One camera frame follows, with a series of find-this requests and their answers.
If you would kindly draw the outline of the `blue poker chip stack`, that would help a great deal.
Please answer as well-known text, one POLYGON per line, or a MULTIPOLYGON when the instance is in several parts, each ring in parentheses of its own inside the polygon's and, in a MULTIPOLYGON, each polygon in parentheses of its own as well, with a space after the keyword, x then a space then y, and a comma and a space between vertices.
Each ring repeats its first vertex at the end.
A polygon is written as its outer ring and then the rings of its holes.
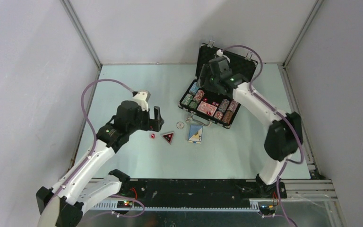
POLYGON ((196 93, 198 92, 198 90, 200 89, 200 87, 197 85, 197 82, 194 82, 191 87, 189 88, 188 93, 192 96, 195 96, 196 93))

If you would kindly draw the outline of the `grey chip stack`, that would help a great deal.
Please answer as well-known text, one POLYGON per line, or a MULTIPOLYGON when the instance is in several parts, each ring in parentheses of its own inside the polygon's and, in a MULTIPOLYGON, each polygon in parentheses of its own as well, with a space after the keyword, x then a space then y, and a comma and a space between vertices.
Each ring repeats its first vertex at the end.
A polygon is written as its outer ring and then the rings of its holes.
POLYGON ((230 101, 228 99, 223 99, 217 110, 221 113, 224 113, 227 110, 229 103, 230 101))

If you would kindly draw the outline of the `orange brown chip stack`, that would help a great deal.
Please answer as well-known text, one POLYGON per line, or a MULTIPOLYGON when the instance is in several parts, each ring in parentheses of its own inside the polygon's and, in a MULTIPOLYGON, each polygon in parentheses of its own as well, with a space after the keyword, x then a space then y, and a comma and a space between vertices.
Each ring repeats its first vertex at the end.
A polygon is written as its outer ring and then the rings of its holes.
POLYGON ((232 117, 233 117, 233 111, 227 110, 224 113, 224 116, 222 118, 222 122, 225 123, 225 124, 230 124, 230 121, 231 121, 232 117))

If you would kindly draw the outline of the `red white chip stack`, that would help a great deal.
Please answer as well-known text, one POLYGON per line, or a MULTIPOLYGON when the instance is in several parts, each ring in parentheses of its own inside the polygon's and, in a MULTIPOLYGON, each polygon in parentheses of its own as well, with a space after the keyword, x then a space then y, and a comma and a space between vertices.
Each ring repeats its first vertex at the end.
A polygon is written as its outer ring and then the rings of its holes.
POLYGON ((232 100, 230 104, 227 107, 226 111, 230 111, 232 114, 234 114, 239 107, 240 103, 236 102, 235 100, 232 100))

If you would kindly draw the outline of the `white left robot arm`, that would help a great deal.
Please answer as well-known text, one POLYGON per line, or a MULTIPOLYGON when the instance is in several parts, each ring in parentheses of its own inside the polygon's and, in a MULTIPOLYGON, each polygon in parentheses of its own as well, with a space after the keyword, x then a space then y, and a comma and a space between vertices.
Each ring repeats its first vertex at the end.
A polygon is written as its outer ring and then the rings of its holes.
POLYGON ((130 177, 118 169, 93 186, 92 177, 126 144, 136 131, 159 132, 164 124, 160 108, 154 118, 145 101, 123 101, 98 132, 84 156, 51 188, 41 187, 37 194, 39 227, 75 227, 96 204, 112 195, 125 197, 130 192, 130 177))

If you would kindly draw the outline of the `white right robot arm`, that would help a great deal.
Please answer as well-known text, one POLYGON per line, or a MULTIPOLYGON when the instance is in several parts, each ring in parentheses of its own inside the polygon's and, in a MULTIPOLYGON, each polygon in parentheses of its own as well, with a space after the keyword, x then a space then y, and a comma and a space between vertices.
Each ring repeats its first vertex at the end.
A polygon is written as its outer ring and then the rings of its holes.
POLYGON ((266 128, 264 149, 268 155, 258 177, 256 192, 267 198, 275 191, 276 183, 288 162, 304 162, 301 116, 287 113, 271 104, 252 81, 241 73, 234 73, 225 56, 211 59, 203 64, 198 76, 198 86, 206 91, 225 95, 251 112, 266 128))

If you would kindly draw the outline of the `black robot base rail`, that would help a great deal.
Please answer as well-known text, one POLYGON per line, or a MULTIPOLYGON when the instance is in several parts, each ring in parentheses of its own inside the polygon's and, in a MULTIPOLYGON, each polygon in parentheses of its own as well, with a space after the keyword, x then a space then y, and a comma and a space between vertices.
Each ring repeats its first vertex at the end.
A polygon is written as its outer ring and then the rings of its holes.
POLYGON ((283 182, 266 185, 250 179, 130 179, 118 195, 137 199, 148 209, 239 209, 255 199, 287 198, 283 182))

